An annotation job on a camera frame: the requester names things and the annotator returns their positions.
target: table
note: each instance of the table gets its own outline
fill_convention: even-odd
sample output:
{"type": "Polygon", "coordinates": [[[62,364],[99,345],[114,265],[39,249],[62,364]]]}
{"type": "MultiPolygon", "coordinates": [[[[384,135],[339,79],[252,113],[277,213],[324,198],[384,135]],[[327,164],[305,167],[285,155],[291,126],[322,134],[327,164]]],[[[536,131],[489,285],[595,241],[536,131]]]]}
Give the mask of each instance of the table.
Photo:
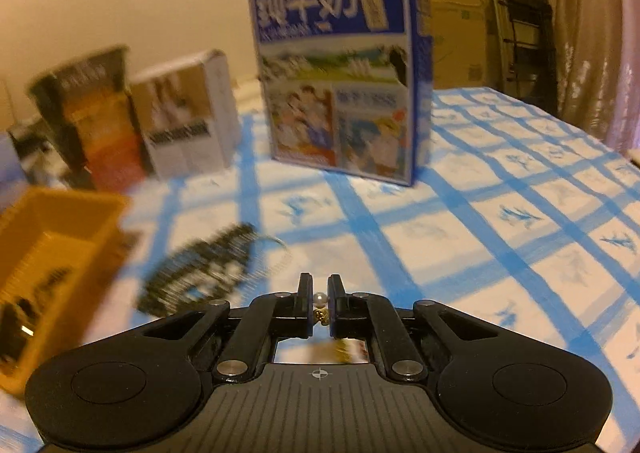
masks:
{"type": "MultiPolygon", "coordinates": [[[[232,305],[295,290],[301,271],[314,275],[316,290],[340,273],[348,292],[381,293],[396,306],[436,299],[600,367],[614,406],[598,444],[631,451],[640,438],[634,167],[536,107],[488,88],[456,89],[434,95],[430,164],[408,189],[274,162],[260,101],[254,106],[227,172],[148,181],[133,193],[124,226],[142,238],[89,341],[148,321],[133,306],[142,277],[169,250],[248,221],[286,242],[291,257],[239,289],[232,305]]],[[[283,251],[258,254],[274,267],[283,251]]],[[[7,395],[0,423],[3,450],[39,446],[24,407],[7,395]]]]}

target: white cardboard box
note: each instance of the white cardboard box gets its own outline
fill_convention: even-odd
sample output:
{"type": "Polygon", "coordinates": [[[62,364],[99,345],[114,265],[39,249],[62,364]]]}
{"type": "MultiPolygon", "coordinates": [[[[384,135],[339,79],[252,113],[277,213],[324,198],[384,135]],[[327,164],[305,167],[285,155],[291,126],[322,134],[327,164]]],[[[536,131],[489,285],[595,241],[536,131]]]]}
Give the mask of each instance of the white cardboard box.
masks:
{"type": "Polygon", "coordinates": [[[228,168],[240,140],[226,56],[214,50],[131,79],[143,139],[160,178],[228,168]]]}

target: blue milk box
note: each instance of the blue milk box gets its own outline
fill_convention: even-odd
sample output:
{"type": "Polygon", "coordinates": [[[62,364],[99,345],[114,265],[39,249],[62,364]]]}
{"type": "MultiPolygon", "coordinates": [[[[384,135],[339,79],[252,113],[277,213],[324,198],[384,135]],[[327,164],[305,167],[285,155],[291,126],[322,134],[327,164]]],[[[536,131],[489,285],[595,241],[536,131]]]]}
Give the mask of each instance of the blue milk box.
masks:
{"type": "Polygon", "coordinates": [[[430,0],[249,4],[273,158],[412,184],[429,155],[430,0]]]}

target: yellow plastic basket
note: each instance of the yellow plastic basket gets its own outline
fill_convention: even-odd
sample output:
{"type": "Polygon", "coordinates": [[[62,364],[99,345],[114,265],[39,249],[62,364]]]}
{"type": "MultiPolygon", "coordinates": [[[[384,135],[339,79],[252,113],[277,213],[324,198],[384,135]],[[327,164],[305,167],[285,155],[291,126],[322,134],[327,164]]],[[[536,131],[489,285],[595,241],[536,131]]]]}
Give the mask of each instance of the yellow plastic basket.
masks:
{"type": "Polygon", "coordinates": [[[67,272],[33,329],[22,327],[27,343],[11,369],[3,363],[0,388],[22,396],[39,364],[79,344],[122,261],[118,220],[126,206],[117,194],[29,188],[2,214],[0,306],[33,299],[52,271],[67,272]]]}

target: crosshair marking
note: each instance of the crosshair marking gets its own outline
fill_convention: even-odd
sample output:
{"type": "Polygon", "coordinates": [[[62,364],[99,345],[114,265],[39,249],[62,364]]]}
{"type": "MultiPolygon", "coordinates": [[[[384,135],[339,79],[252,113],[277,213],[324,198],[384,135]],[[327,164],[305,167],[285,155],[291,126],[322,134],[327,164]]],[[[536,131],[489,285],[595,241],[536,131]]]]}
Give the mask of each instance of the crosshair marking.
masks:
{"type": "Polygon", "coordinates": [[[326,376],[331,374],[326,370],[322,370],[321,368],[319,368],[318,370],[314,370],[313,372],[311,372],[311,375],[314,376],[318,381],[320,381],[321,379],[324,379],[326,376]]]}

